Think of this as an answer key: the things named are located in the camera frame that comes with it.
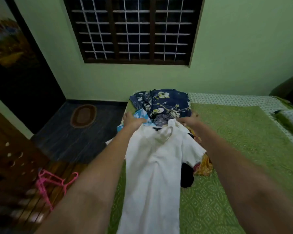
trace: white t-shirt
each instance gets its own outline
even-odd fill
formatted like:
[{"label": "white t-shirt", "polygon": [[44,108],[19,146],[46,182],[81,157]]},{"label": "white t-shirt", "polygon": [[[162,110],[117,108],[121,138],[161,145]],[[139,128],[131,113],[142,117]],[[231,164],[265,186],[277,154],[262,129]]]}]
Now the white t-shirt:
[{"label": "white t-shirt", "polygon": [[175,119],[155,130],[142,125],[126,152],[126,188],[117,234],[178,234],[181,164],[206,152]]}]

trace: oval doormat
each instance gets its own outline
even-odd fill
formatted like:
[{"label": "oval doormat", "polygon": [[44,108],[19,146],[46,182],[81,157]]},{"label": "oval doormat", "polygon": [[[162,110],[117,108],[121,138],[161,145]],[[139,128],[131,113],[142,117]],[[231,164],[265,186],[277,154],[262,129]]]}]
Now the oval doormat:
[{"label": "oval doormat", "polygon": [[97,116],[97,108],[91,104],[85,104],[76,108],[70,118],[70,124],[74,128],[84,128],[91,125]]}]

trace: shirt sleeve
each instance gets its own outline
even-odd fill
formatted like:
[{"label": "shirt sleeve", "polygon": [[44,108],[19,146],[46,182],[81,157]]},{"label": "shirt sleeve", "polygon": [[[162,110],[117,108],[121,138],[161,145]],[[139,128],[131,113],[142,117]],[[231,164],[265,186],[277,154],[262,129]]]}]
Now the shirt sleeve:
[{"label": "shirt sleeve", "polygon": [[182,162],[194,167],[195,164],[202,161],[206,150],[199,145],[190,135],[184,134],[181,146]]}]

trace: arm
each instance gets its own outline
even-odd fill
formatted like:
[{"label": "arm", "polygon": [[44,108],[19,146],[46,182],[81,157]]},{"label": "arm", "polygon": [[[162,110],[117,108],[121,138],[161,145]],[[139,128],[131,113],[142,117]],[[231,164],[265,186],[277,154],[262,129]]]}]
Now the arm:
[{"label": "arm", "polygon": [[105,232],[129,140],[143,122],[124,115],[124,128],[78,177],[36,234]]},{"label": "arm", "polygon": [[293,204],[266,174],[197,118],[179,122],[201,137],[246,233],[293,233]]}]

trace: right arm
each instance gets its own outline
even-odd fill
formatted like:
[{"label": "right arm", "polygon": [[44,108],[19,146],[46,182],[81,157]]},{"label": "right arm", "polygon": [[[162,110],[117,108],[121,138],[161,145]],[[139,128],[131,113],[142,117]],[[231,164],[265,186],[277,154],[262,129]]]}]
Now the right arm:
[{"label": "right arm", "polygon": [[200,136],[246,233],[293,233],[293,204],[256,165],[197,118],[179,118]]}]

